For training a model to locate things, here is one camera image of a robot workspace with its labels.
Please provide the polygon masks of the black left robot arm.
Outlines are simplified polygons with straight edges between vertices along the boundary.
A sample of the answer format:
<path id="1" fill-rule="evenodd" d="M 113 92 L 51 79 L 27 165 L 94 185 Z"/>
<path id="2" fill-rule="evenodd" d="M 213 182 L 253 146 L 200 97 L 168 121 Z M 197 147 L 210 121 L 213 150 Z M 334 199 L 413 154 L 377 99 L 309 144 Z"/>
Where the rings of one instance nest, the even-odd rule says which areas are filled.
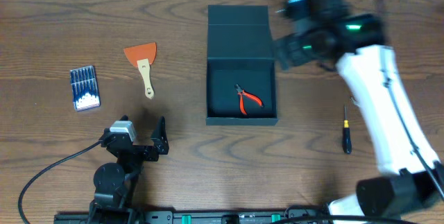
<path id="1" fill-rule="evenodd" d="M 132 200 L 144 162 L 156 162 L 169 153 L 165 118 L 161 117 L 151 134 L 151 145 L 136 145 L 137 133 L 126 115 L 106 128 L 99 138 L 101 147 L 116 157 L 116 162 L 100 166 L 93 178 L 94 199 L 87 223 L 144 223 L 142 210 Z"/>

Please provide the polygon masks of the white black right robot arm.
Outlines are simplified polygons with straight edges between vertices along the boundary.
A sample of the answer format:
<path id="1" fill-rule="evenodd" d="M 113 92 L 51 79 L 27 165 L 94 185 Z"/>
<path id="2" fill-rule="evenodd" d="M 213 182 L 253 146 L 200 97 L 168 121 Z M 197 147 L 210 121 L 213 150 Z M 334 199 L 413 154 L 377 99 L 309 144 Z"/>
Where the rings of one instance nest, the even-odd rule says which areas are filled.
<path id="1" fill-rule="evenodd" d="M 385 36 L 384 0 L 353 15 L 344 0 L 284 0 L 296 31 L 275 42 L 282 67 L 315 61 L 349 87 L 367 126 L 379 176 L 327 204 L 324 223 L 401 223 L 443 199 L 443 163 L 424 135 Z"/>

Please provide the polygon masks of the black yellow screwdriver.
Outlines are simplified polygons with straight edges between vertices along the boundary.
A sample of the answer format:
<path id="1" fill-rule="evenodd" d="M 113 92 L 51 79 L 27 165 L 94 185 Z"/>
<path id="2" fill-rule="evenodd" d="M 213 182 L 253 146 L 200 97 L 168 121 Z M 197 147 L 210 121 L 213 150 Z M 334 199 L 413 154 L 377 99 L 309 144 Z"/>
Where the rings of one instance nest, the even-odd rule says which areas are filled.
<path id="1" fill-rule="evenodd" d="M 352 142 L 350 137 L 350 126 L 347 116 L 347 107 L 346 105 L 343 106 L 344 111 L 344 120 L 343 120 L 343 139 L 342 139 L 342 147 L 343 152 L 345 154 L 351 154 L 352 152 Z"/>

